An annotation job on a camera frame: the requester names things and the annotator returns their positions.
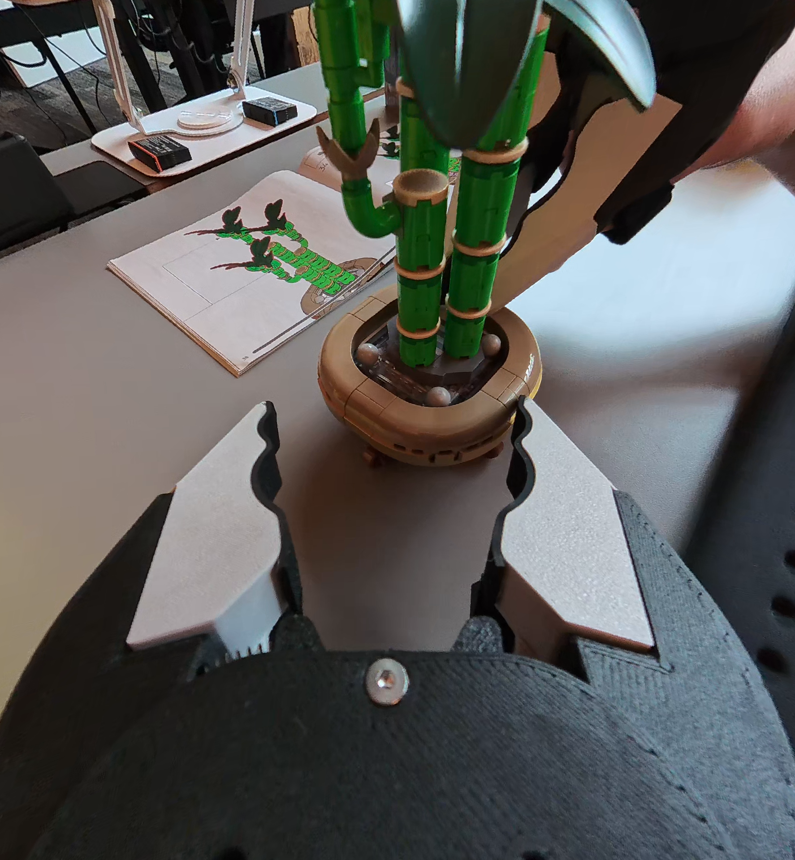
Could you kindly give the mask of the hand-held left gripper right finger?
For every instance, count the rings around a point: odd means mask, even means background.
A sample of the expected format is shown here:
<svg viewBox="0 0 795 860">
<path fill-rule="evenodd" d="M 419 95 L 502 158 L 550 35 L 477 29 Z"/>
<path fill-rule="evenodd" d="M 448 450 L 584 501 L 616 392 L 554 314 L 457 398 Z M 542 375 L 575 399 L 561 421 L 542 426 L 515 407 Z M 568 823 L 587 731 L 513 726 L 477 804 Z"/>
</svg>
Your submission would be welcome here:
<svg viewBox="0 0 795 860">
<path fill-rule="evenodd" d="M 471 613 L 496 617 L 506 650 L 554 662 L 571 636 L 637 653 L 655 640 L 614 487 L 529 397 Z"/>
</svg>

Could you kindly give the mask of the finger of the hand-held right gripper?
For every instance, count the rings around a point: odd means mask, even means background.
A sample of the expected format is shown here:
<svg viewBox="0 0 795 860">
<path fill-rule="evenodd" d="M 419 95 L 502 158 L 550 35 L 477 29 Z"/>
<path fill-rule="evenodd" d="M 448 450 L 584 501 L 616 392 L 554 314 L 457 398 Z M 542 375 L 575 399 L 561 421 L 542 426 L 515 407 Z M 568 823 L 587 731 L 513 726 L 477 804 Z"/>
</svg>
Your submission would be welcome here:
<svg viewBox="0 0 795 860">
<path fill-rule="evenodd" d="M 657 97 L 643 113 L 619 100 L 593 114 L 576 139 L 567 176 L 550 197 L 527 213 L 508 252 L 501 256 L 491 311 L 560 268 L 594 239 L 597 210 L 680 108 L 669 98 Z"/>
</svg>

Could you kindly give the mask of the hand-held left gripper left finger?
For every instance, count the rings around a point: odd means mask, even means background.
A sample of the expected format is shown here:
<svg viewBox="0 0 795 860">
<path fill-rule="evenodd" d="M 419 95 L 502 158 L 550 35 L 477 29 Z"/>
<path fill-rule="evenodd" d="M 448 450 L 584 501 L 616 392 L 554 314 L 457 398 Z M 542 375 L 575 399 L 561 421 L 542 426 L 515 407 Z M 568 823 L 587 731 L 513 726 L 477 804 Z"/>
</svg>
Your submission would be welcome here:
<svg viewBox="0 0 795 860">
<path fill-rule="evenodd" d="M 214 635 L 232 657 L 266 653 L 302 590 L 285 515 L 273 403 L 255 406 L 181 479 L 127 644 L 146 649 Z"/>
</svg>

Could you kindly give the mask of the green lego bamboo plant model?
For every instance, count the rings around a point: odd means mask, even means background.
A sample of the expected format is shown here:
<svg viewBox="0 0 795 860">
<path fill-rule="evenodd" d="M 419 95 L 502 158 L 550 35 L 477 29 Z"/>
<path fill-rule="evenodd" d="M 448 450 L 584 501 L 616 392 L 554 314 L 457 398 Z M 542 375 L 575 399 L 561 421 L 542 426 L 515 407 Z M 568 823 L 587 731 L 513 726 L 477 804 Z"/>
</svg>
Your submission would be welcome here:
<svg viewBox="0 0 795 860">
<path fill-rule="evenodd" d="M 396 238 L 397 287 L 329 333 L 331 412 L 409 464 L 482 457 L 538 390 L 535 339 L 493 311 L 549 17 L 543 2 L 315 2 L 351 225 Z"/>
</svg>

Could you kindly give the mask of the person's right forearm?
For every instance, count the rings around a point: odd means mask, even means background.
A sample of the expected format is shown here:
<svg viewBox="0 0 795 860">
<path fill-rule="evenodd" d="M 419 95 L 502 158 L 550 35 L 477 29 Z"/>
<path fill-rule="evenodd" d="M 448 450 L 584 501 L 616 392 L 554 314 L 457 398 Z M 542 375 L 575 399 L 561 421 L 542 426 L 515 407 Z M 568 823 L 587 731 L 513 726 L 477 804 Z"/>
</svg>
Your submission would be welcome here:
<svg viewBox="0 0 795 860">
<path fill-rule="evenodd" d="M 795 195 L 795 28 L 753 81 L 718 141 L 674 181 L 752 158 Z"/>
</svg>

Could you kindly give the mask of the lego instruction booklet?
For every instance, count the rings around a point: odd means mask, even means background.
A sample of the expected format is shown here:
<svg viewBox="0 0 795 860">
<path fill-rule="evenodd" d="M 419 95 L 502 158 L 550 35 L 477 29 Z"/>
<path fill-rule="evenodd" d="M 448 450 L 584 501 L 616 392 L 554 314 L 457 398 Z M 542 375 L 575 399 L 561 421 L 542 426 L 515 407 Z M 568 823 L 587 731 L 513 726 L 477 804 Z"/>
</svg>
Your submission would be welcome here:
<svg viewBox="0 0 795 860">
<path fill-rule="evenodd" d="M 396 238 L 349 222 L 320 147 L 224 211 L 114 259 L 108 269 L 240 376 L 375 278 Z"/>
</svg>

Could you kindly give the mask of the black battery with blue edge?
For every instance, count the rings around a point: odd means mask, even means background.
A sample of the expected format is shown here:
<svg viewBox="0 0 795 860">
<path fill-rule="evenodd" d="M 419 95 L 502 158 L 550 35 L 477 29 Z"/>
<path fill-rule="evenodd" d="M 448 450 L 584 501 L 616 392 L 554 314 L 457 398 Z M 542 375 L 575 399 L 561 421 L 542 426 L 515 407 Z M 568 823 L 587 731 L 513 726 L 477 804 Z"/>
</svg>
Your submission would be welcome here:
<svg viewBox="0 0 795 860">
<path fill-rule="evenodd" d="M 272 96 L 241 102 L 243 116 L 254 123 L 277 127 L 298 117 L 298 107 L 293 102 L 283 102 Z"/>
</svg>

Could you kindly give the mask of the white stand base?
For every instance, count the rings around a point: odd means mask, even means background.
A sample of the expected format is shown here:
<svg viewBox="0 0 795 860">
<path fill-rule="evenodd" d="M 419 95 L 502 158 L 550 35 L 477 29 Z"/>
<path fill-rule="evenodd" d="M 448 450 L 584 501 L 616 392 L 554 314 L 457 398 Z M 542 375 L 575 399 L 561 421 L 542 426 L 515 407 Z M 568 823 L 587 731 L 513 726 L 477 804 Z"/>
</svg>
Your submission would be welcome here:
<svg viewBox="0 0 795 860">
<path fill-rule="evenodd" d="M 255 2 L 237 3 L 234 27 L 234 49 L 230 68 L 230 88 L 204 95 L 178 107 L 150 114 L 140 113 L 132 101 L 123 69 L 121 49 L 113 24 L 112 4 L 93 3 L 112 72 L 114 97 L 125 115 L 125 122 L 92 136 L 91 144 L 114 159 L 127 164 L 145 176 L 180 176 L 203 168 L 252 146 L 261 145 L 279 133 L 314 121 L 317 109 L 306 102 L 284 99 L 296 108 L 296 114 L 283 123 L 270 126 L 246 118 L 245 102 L 278 101 L 273 93 L 247 85 L 246 76 L 251 50 L 251 26 Z M 176 166 L 160 168 L 154 156 L 145 154 L 139 160 L 137 144 L 146 138 L 163 136 L 187 148 L 190 158 Z"/>
</svg>

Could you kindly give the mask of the black battery with red edge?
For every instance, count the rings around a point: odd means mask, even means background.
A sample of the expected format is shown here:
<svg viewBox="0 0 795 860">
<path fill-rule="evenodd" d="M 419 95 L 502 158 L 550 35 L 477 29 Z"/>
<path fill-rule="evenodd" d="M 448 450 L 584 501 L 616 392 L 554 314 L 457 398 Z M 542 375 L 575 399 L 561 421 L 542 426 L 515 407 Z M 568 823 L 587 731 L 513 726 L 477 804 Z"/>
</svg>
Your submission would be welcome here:
<svg viewBox="0 0 795 860">
<path fill-rule="evenodd" d="M 156 173 L 163 173 L 192 161 L 188 147 L 169 135 L 151 135 L 127 142 L 137 161 Z"/>
</svg>

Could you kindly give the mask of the black office chair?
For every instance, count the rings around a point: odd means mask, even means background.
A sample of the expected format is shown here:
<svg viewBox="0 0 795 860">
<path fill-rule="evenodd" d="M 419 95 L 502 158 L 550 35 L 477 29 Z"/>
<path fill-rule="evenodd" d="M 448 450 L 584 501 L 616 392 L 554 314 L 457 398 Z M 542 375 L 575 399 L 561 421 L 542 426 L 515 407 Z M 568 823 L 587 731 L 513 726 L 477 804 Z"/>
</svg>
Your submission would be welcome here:
<svg viewBox="0 0 795 860">
<path fill-rule="evenodd" d="M 0 135 L 0 251 L 75 218 L 69 199 L 26 139 Z"/>
</svg>

